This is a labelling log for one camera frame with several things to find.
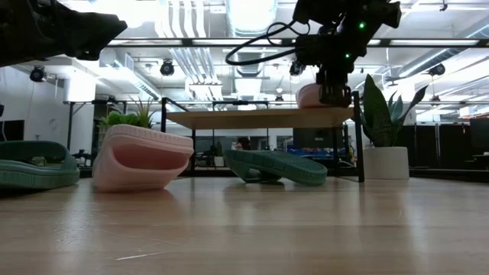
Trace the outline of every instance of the wooden tabletop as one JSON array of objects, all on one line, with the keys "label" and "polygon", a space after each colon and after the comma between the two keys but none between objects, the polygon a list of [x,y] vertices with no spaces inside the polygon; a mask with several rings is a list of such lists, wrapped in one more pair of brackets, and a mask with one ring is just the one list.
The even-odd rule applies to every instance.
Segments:
[{"label": "wooden tabletop", "polygon": [[1,275],[487,275],[489,187],[239,178],[0,199]]},{"label": "wooden tabletop", "polygon": [[331,128],[353,117],[353,108],[226,112],[171,112],[167,118],[190,129]]}]

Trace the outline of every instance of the white planter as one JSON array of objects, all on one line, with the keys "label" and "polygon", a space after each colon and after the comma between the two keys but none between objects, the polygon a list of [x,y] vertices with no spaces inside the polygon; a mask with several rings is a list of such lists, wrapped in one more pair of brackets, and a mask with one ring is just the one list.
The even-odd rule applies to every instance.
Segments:
[{"label": "white planter", "polygon": [[407,148],[364,149],[364,171],[367,180],[408,180],[410,166]]},{"label": "white planter", "polygon": [[216,167],[224,167],[224,157],[214,157],[214,164]]}]

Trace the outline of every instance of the black cable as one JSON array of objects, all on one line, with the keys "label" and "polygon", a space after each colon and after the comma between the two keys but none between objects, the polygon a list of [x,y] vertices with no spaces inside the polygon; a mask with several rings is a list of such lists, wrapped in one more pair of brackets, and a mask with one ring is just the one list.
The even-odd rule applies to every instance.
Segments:
[{"label": "black cable", "polygon": [[263,62],[267,62],[267,61],[270,61],[270,60],[275,60],[277,58],[280,58],[280,57],[285,57],[286,55],[289,55],[291,53],[295,53],[296,52],[296,49],[293,49],[293,50],[287,50],[283,53],[277,53],[277,54],[274,54],[273,56],[270,56],[270,57],[264,57],[264,58],[259,58],[259,59],[256,59],[256,60],[246,60],[246,61],[233,61],[231,60],[231,57],[237,53],[240,49],[258,41],[258,40],[261,40],[261,39],[264,39],[264,38],[269,38],[270,36],[272,35],[275,35],[275,34],[279,34],[281,33],[282,31],[285,31],[287,28],[289,28],[290,26],[292,26],[293,24],[295,24],[296,21],[295,20],[292,20],[289,24],[285,25],[284,27],[281,27],[280,29],[276,30],[276,31],[272,31],[270,32],[269,34],[263,34],[259,37],[255,37],[251,40],[248,40],[246,42],[244,42],[243,44],[237,46],[236,48],[234,48],[231,52],[229,52],[227,55],[226,55],[226,58],[225,58],[225,62],[229,65],[232,65],[232,66],[247,66],[247,65],[254,65],[254,64],[259,64],[259,63],[263,63]]},{"label": "black cable", "polygon": [[291,31],[292,31],[294,34],[297,34],[297,35],[307,35],[307,34],[309,34],[309,32],[311,31],[311,24],[309,24],[309,23],[307,23],[307,27],[308,27],[308,28],[307,28],[307,32],[306,32],[305,34],[301,34],[299,31],[296,31],[296,30],[295,30],[293,27],[291,27],[291,26],[289,26],[289,25],[287,25],[287,24],[285,24],[285,23],[283,23],[283,22],[275,22],[275,23],[271,24],[271,25],[270,25],[270,27],[268,27],[268,29],[267,29],[267,34],[268,34],[267,40],[268,40],[268,43],[270,43],[270,45],[275,46],[275,47],[280,47],[280,46],[282,46],[282,47],[283,47],[283,46],[285,46],[285,47],[294,47],[294,43],[291,43],[291,44],[288,44],[288,45],[279,45],[279,44],[275,44],[275,43],[274,43],[274,42],[273,42],[273,41],[270,39],[270,35],[269,35],[269,33],[270,33],[270,29],[271,29],[272,27],[275,27],[275,26],[278,26],[278,25],[288,28],[288,29],[289,29],[289,30],[291,30]]}]

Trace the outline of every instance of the pink shoe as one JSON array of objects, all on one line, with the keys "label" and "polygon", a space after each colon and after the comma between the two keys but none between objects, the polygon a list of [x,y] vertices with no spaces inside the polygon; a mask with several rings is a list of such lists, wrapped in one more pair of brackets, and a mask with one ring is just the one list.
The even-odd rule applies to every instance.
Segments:
[{"label": "pink shoe", "polygon": [[325,108],[328,105],[322,104],[319,101],[320,85],[309,84],[305,85],[296,94],[297,105],[299,108]]},{"label": "pink shoe", "polygon": [[112,126],[94,161],[93,183],[102,192],[161,189],[187,168],[192,154],[191,138]]}]

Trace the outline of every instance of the shelf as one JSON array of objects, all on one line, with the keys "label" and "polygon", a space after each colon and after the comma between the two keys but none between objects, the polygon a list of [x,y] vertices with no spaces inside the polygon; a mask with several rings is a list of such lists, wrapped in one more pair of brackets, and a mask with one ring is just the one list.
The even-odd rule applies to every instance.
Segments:
[{"label": "shelf", "polygon": [[167,119],[190,129],[332,128],[353,117],[353,108],[170,112]]}]

